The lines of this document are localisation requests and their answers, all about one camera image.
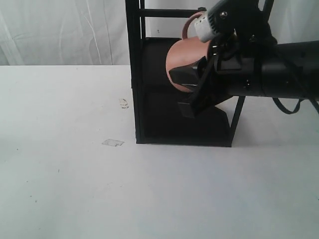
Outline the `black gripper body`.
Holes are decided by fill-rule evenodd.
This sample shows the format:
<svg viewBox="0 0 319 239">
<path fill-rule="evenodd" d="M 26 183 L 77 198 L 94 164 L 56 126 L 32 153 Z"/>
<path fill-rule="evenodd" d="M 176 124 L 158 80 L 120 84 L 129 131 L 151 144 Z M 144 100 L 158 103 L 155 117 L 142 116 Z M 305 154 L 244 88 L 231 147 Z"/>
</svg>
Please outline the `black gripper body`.
<svg viewBox="0 0 319 239">
<path fill-rule="evenodd" d="M 215 106 L 232 96 L 262 92 L 261 47 L 254 41 L 240 41 L 235 34 L 213 39 L 208 57 L 199 69 L 202 74 L 191 94 L 191 116 Z"/>
</svg>

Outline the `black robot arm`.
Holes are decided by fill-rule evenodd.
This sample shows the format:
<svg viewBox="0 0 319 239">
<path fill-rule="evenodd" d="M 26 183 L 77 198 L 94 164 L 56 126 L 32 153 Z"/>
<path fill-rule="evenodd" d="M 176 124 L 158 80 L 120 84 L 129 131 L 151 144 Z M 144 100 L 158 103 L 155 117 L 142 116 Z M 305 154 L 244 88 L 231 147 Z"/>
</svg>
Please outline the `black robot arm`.
<svg viewBox="0 0 319 239">
<path fill-rule="evenodd" d="M 299 111 L 302 101 L 319 107 L 319 44 L 316 41 L 275 45 L 235 35 L 214 39 L 199 52 L 200 42 L 177 42 L 167 55 L 172 84 L 190 95 L 179 102 L 192 118 L 231 97 L 267 97 L 285 114 Z"/>
</svg>

